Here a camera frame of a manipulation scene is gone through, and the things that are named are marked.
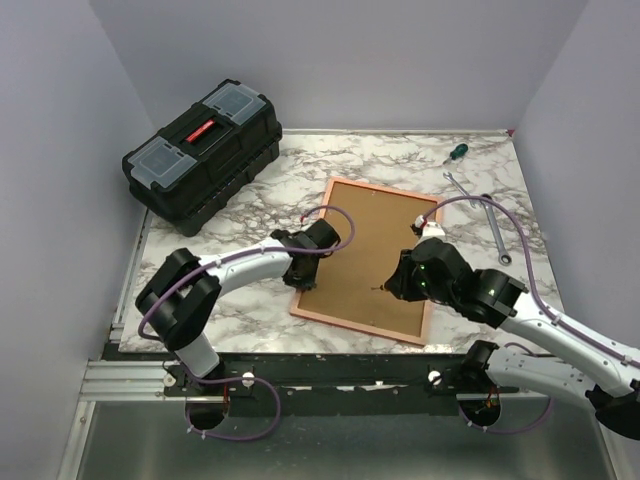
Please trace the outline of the red wooden picture frame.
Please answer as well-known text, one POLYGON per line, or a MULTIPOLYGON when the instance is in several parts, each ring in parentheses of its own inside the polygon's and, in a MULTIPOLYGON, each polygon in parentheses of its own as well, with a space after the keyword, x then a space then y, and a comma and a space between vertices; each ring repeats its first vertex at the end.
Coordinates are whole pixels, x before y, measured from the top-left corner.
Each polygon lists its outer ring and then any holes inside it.
POLYGON ((443 199, 343 178, 329 180, 323 202, 345 210, 356 233, 344 249, 319 263, 316 287, 298 293, 294 316, 424 346, 433 305, 395 299, 380 286, 394 273, 400 251, 418 237, 417 216, 443 199))

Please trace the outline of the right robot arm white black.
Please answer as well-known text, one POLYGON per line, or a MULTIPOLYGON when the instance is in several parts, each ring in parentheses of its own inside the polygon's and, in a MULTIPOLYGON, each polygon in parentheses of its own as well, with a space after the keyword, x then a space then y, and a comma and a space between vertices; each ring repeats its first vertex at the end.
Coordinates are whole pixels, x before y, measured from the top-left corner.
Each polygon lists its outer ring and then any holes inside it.
POLYGON ((518 387, 591 409, 609 430, 639 437, 639 350, 610 339, 535 298, 532 289, 495 269, 472 268, 451 244, 428 238, 401 252, 383 285, 407 302, 428 300, 469 321, 519 336, 547 351, 545 358, 483 344, 464 362, 469 390, 518 387))

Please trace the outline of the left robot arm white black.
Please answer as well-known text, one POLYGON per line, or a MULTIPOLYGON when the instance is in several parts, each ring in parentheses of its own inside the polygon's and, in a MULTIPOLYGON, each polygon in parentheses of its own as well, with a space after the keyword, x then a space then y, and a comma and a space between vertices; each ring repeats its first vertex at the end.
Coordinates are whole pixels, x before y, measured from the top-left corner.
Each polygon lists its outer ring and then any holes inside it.
POLYGON ((298 290, 315 286, 319 261, 341 238, 325 220, 304 230, 276 230, 247 248, 210 258, 187 248, 173 251, 138 295, 141 336, 160 342, 188 369, 187 382, 201 395, 222 380, 222 360, 204 333, 216 302, 249 284, 281 279, 298 290))

